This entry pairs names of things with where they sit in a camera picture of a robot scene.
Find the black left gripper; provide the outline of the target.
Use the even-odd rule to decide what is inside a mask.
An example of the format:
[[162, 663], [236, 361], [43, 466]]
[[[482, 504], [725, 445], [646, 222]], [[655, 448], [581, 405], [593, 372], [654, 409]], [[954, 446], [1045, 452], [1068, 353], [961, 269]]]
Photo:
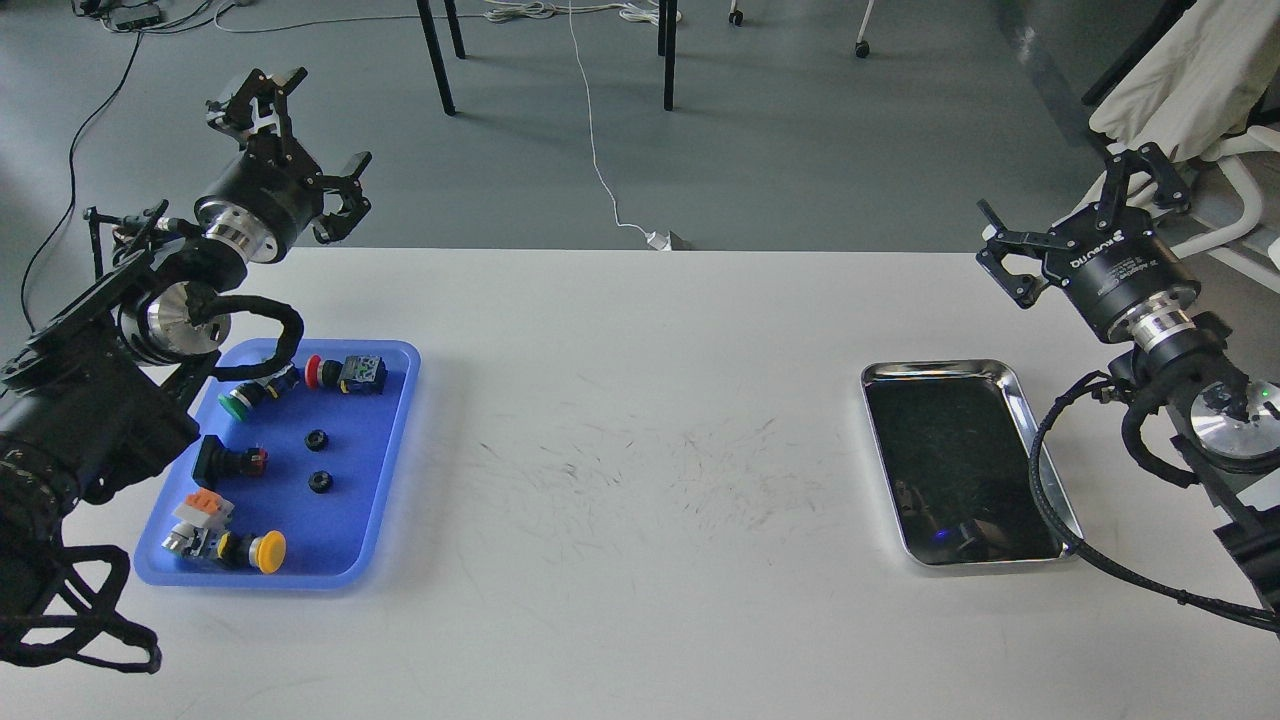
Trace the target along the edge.
[[[323, 174], [292, 132], [288, 97], [307, 74], [253, 69], [225, 97], [206, 101], [207, 126], [241, 154], [197, 200], [197, 224], [244, 263], [282, 261], [312, 219], [320, 245], [339, 243], [371, 209], [361, 183], [370, 151], [356, 152], [339, 176]], [[323, 195], [337, 197], [335, 211], [321, 214]]]

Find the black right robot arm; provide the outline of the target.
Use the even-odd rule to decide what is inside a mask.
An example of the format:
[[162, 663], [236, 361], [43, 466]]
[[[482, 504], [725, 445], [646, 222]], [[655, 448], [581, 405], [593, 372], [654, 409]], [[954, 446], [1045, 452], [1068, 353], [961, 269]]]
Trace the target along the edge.
[[[1135, 173], [1155, 182], [1155, 205], [1185, 211], [1190, 190], [1156, 143], [1119, 149], [1105, 163], [1098, 199], [1047, 231], [1007, 228], [979, 201], [988, 228], [977, 261], [1023, 309], [1060, 288], [1094, 337], [1126, 343], [1106, 372], [1082, 377], [1050, 409], [1030, 442], [1029, 484], [1051, 533], [1088, 564], [1129, 584], [1234, 623], [1277, 630], [1277, 509], [1257, 509], [1242, 492], [1277, 470], [1277, 387], [1252, 380], [1226, 355], [1229, 327], [1189, 314], [1201, 283], [1155, 232], [1152, 215], [1129, 204]], [[1155, 582], [1107, 557], [1050, 506], [1041, 478], [1044, 437], [1079, 397], [1120, 402], [1128, 455], [1149, 474], [1199, 486], [1226, 521], [1215, 532], [1245, 574], [1258, 607]]]

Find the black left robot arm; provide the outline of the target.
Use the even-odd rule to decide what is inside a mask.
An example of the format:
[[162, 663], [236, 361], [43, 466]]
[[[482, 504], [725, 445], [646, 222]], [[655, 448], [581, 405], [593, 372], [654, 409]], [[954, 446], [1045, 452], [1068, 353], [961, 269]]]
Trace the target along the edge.
[[303, 68], [251, 70], [207, 104], [209, 126], [238, 156], [195, 204], [166, 201], [133, 217], [87, 214], [120, 234], [113, 269], [3, 368], [3, 660], [63, 660], [154, 674], [154, 630], [118, 602], [129, 555], [111, 544], [69, 547], [64, 519], [157, 475], [198, 438], [188, 414], [207, 379], [255, 380], [282, 370], [303, 338], [289, 305], [237, 288], [250, 264], [282, 261], [300, 234], [342, 241], [369, 213], [355, 154], [328, 174], [296, 138], [288, 100]]

